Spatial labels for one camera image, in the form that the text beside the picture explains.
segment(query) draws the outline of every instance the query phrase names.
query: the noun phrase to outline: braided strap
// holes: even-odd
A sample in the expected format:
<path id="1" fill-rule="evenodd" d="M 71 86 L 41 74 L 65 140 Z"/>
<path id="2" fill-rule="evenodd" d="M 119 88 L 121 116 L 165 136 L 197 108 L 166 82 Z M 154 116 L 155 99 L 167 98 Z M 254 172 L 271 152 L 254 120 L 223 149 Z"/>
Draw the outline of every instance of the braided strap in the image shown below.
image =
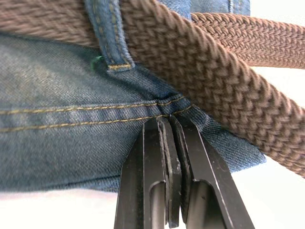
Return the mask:
<path id="1" fill-rule="evenodd" d="M 223 13 L 192 20 L 250 66 L 305 68 L 304 27 Z"/>
<path id="2" fill-rule="evenodd" d="M 305 177 L 303 108 L 210 34 L 157 1 L 122 0 L 121 10 L 135 60 L 231 132 Z"/>

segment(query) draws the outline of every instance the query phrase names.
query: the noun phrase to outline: green thread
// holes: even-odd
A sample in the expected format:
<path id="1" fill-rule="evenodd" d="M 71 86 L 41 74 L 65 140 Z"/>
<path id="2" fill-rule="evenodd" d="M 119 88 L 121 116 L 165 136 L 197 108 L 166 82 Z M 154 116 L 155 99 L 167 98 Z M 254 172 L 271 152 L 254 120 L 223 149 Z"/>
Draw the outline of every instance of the green thread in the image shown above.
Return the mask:
<path id="1" fill-rule="evenodd" d="M 91 69 L 92 69 L 93 71 L 95 70 L 95 69 L 94 69 L 95 64 L 96 64 L 98 61 L 102 60 L 102 59 L 103 59 L 103 56 L 98 56 L 98 57 L 94 58 L 93 61 L 91 61 Z"/>

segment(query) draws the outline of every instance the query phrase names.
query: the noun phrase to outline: blue jeans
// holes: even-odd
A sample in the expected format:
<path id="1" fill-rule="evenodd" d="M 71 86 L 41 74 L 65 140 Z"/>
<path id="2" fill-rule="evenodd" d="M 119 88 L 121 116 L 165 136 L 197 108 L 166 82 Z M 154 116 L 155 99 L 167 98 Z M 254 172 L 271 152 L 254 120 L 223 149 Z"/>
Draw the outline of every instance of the blue jeans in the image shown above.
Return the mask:
<path id="1" fill-rule="evenodd" d="M 117 0 L 86 7 L 101 51 L 0 33 L 0 191 L 117 191 L 142 124 L 173 113 L 192 119 L 232 172 L 265 161 L 133 62 Z"/>

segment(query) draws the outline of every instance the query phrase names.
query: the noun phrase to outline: double stitching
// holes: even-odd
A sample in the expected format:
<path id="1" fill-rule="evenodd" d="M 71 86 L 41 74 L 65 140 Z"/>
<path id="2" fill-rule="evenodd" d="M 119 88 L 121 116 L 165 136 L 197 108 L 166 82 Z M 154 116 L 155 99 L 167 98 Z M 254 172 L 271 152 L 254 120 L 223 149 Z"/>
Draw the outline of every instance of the double stitching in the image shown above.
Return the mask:
<path id="1" fill-rule="evenodd" d="M 192 107 L 189 106 L 181 111 L 176 111 L 172 114 L 178 114 L 183 111 L 186 111 Z M 32 126 L 21 126 L 21 127 L 12 127 L 12 128 L 2 128 L 0 129 L 0 133 L 5 132 L 16 132 L 16 131 L 22 131 L 22 130 L 42 130 L 42 129 L 51 129 L 51 128 L 61 128 L 61 127 L 68 127 L 68 126 L 81 126 L 81 125 L 100 125 L 100 124 L 110 124 L 110 123 L 125 123 L 125 122 L 131 122 L 131 121 L 141 121 L 145 119 L 151 119 L 151 118 L 157 118 L 157 117 L 168 117 L 169 114 L 161 114 L 161 115 L 155 115 L 155 116 L 147 116 L 147 117 L 141 117 L 141 118 L 131 118 L 131 119 L 118 119 L 118 120 L 110 120 L 110 121 L 100 121 L 100 122 L 81 122 L 81 123 L 63 123 L 63 124 L 53 124 L 53 125 L 32 125 Z"/>
<path id="2" fill-rule="evenodd" d="M 63 109 L 23 109 L 23 110 L 12 110 L 12 111 L 0 111 L 0 115 L 14 115 L 22 113 L 48 113 L 48 112 L 67 112 L 67 111 L 92 111 L 92 110 L 103 110 L 103 109 L 122 109 L 122 108 L 131 108 L 139 106 L 166 106 L 174 102 L 178 102 L 183 99 L 184 96 L 181 96 L 177 99 L 171 100 L 167 103 L 153 103 L 153 104 L 135 104 L 135 105 L 123 105 L 123 106 L 95 106 L 95 107 L 75 107 L 75 108 L 63 108 Z"/>
<path id="3" fill-rule="evenodd" d="M 118 27 L 117 27 L 117 24 L 116 24 L 116 16 L 115 14 L 113 13 L 113 4 L 112 4 L 112 0 L 109 0 L 109 8 L 110 8 L 110 12 L 111 12 L 111 18 L 112 18 L 112 23 L 113 23 L 113 26 L 114 26 L 114 32 L 115 32 L 115 40 L 116 40 L 116 44 L 119 48 L 119 52 L 120 52 L 120 56 L 121 58 L 125 61 L 126 66 L 131 68 L 131 65 L 130 63 L 126 60 L 125 58 L 125 55 L 123 55 L 123 51 L 122 51 L 122 47 L 121 47 L 121 44 L 119 42 L 119 34 L 118 34 Z"/>
<path id="4" fill-rule="evenodd" d="M 101 19 L 99 18 L 98 14 L 96 13 L 96 8 L 97 8 L 96 2 L 97 2 L 97 0 L 92 1 L 93 14 L 94 14 L 95 20 L 97 22 L 99 32 L 101 33 L 101 36 L 102 36 L 103 40 L 105 41 L 105 49 L 106 49 L 107 56 L 109 57 L 111 63 L 114 63 L 114 60 L 109 52 L 107 39 L 106 39 L 104 31 L 102 29 Z"/>

